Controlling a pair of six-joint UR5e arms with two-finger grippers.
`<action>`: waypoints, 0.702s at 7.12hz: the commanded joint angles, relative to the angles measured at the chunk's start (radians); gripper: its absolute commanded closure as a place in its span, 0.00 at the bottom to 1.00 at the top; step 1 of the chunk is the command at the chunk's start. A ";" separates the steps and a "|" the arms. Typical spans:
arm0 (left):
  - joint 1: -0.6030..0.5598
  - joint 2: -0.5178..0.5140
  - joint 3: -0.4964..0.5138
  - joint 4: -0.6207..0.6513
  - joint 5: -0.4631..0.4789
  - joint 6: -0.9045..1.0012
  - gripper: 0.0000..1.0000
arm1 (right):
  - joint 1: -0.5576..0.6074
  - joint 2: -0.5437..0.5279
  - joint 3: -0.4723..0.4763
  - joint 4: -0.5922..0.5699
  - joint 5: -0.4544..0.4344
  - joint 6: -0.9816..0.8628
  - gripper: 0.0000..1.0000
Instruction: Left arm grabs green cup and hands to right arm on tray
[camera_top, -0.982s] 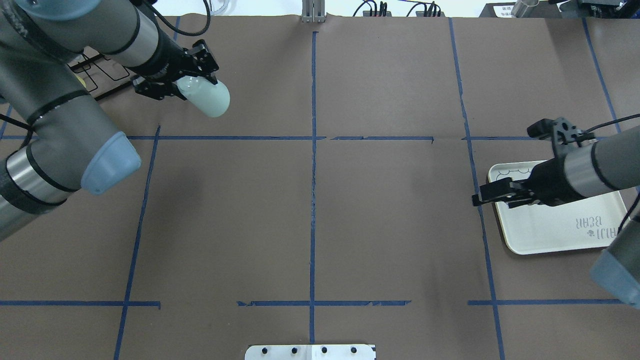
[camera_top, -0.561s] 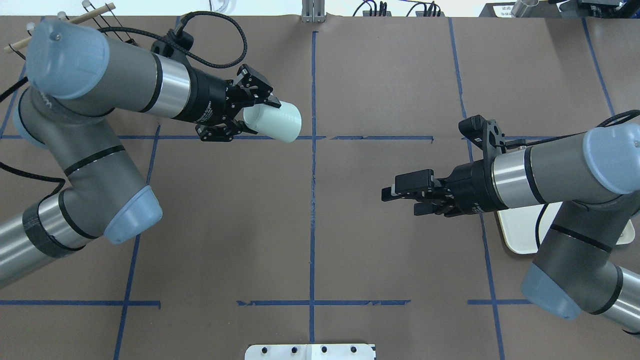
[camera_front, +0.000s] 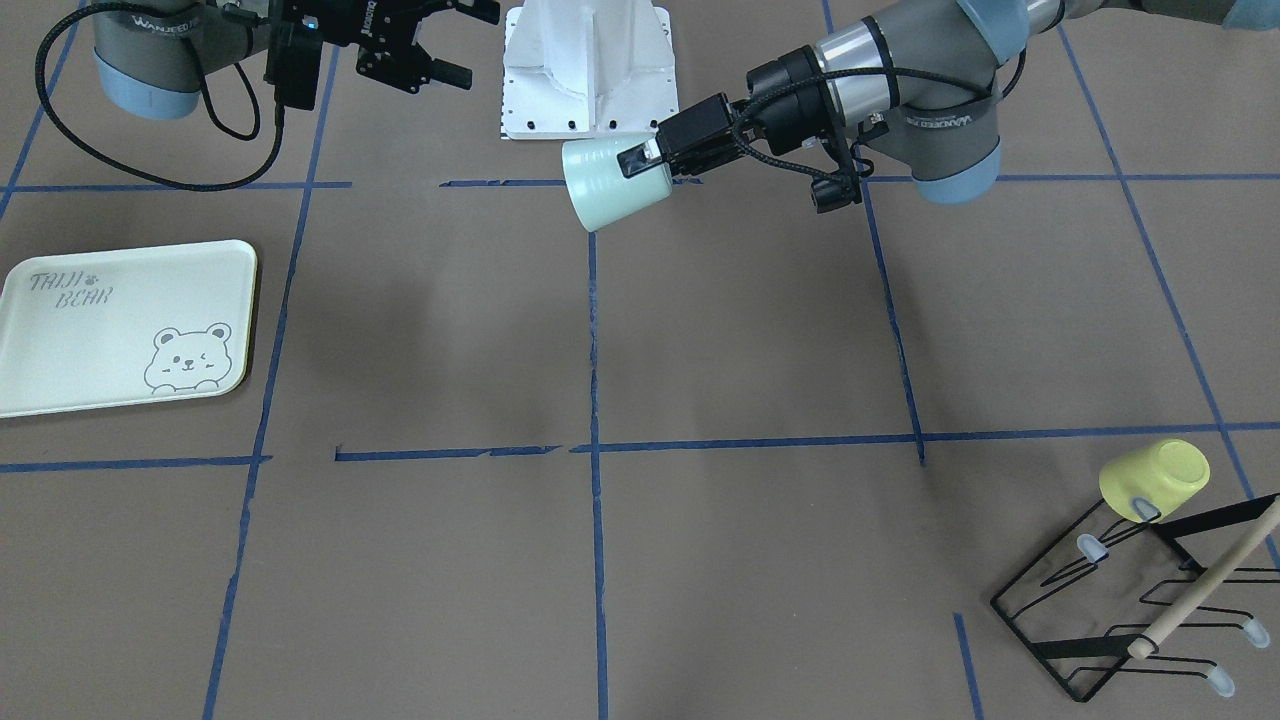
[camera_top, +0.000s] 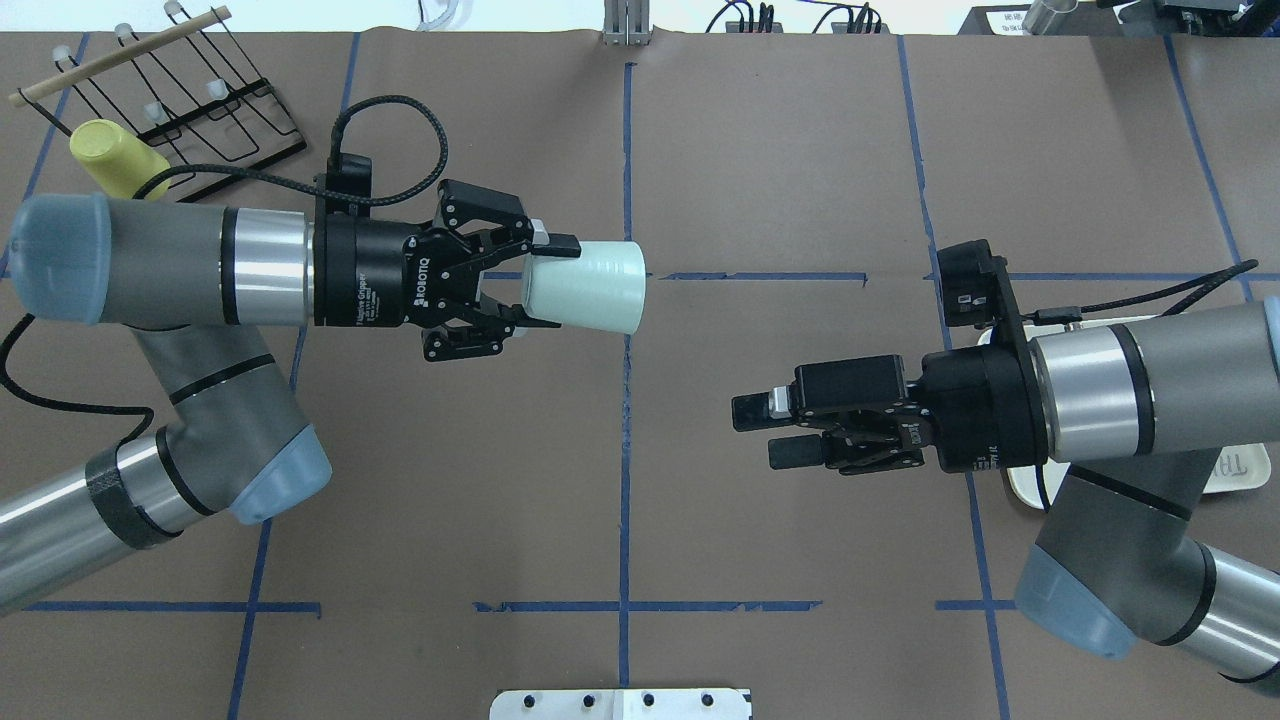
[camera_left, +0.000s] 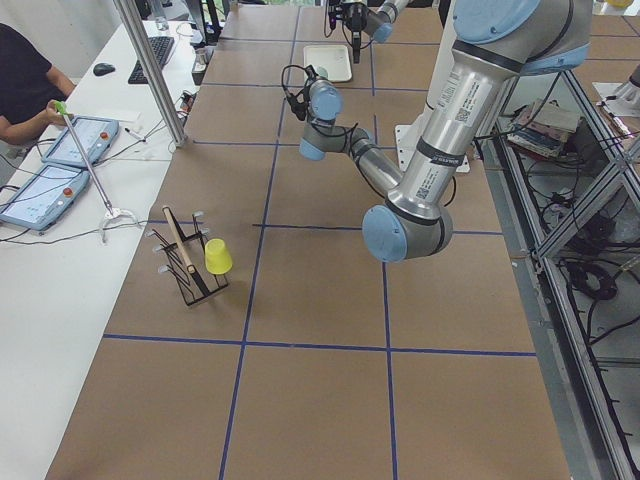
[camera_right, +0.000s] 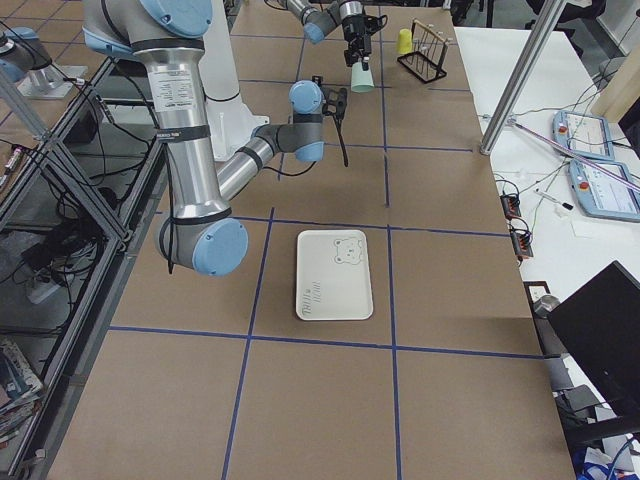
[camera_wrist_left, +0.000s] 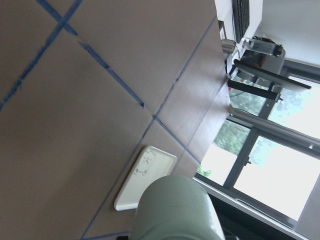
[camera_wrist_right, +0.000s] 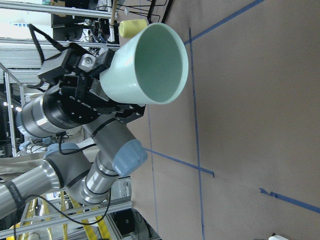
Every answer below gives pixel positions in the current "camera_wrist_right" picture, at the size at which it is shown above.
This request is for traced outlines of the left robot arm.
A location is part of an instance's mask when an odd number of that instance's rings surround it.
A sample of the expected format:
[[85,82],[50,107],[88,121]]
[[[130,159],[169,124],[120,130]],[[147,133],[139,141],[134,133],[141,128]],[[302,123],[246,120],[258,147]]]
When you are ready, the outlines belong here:
[[84,126],[99,152],[91,163],[74,143],[50,145],[38,167],[0,187],[1,217],[49,190],[62,188],[84,205],[99,204],[107,198],[117,177],[128,176],[146,161],[148,155],[141,142],[118,116],[129,110],[138,118],[145,108],[115,97],[104,101],[89,90],[94,78],[101,84],[110,80],[108,70],[116,68],[119,55],[119,51],[106,51],[90,71],[68,65],[75,76],[67,76],[46,90],[17,115],[19,130],[34,138]]

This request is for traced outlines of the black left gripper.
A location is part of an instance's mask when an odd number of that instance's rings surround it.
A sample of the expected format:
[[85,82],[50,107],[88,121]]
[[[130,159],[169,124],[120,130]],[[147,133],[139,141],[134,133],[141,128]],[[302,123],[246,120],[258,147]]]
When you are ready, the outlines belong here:
[[[88,75],[96,78],[110,68],[115,53],[114,50],[108,49],[99,55]],[[119,103],[110,99],[103,91],[99,80],[92,81],[84,75],[68,76],[66,81],[51,87],[43,95],[43,111],[46,118],[61,129],[89,124],[102,115],[110,115],[123,123],[130,123],[142,117],[145,108],[138,104]]]

